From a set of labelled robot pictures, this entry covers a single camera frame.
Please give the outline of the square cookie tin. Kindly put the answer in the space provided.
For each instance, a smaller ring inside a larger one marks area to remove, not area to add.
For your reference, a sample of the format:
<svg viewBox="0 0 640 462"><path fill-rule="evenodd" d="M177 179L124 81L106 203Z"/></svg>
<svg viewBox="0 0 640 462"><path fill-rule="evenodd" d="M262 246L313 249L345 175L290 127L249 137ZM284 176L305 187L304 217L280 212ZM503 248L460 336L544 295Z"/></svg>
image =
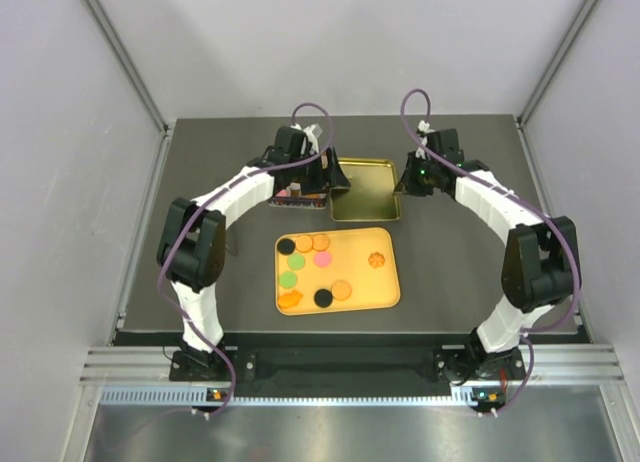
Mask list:
<svg viewBox="0 0 640 462"><path fill-rule="evenodd" d="M325 153L325 174L328 168L327 154ZM273 196L268 200L268 204L271 207L276 208L299 208L299 209L319 209L322 210L327 206L327 198L329 195L329 189L326 194L319 195L298 195L291 192L286 188L287 182L284 179L285 170L273 172L275 177L275 189ZM281 190L288 192L288 197L276 197L276 194Z"/></svg>

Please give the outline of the gold tin lid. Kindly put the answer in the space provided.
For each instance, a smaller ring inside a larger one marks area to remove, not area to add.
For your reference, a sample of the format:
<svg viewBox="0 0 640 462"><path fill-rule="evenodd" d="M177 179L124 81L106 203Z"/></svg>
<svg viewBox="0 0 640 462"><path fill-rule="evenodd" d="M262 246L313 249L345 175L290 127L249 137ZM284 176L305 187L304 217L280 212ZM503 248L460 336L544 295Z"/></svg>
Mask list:
<svg viewBox="0 0 640 462"><path fill-rule="evenodd" d="M388 222L401 217L394 192L398 182L394 163L388 159L340 158L342 172L351 183L330 193L330 214L336 222Z"/></svg>

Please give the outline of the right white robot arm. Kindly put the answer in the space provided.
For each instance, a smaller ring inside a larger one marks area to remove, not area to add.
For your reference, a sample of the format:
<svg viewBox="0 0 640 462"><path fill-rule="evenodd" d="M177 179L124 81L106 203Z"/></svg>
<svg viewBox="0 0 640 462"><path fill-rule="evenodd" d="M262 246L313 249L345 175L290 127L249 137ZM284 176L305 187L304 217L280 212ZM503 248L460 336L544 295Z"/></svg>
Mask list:
<svg viewBox="0 0 640 462"><path fill-rule="evenodd" d="M462 363L443 370L455 385L487 378L511 358L537 320L573 295L579 286L577 234L567 217L549 218L529 208L491 170L467 160L454 129L419 123L419 146L407 155L396 192L426 197L449 195L473 212L504 244L502 296L489 317L472 330Z"/></svg>

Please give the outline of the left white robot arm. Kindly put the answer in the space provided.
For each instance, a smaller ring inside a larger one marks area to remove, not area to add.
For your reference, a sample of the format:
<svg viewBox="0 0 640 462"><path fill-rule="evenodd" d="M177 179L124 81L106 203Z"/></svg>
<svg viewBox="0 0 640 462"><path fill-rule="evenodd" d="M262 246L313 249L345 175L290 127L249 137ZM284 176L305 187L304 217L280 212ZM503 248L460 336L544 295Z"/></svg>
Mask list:
<svg viewBox="0 0 640 462"><path fill-rule="evenodd" d="M159 278L170 282L175 293L172 302L183 321L173 379L215 380L235 375L229 356L219 346L224 331L216 301L228 229L281 191L294 189L310 196L350 188L335 151L319 144L321 133L317 124L282 126L273 144L229 181L205 195L171 203L157 262Z"/></svg>

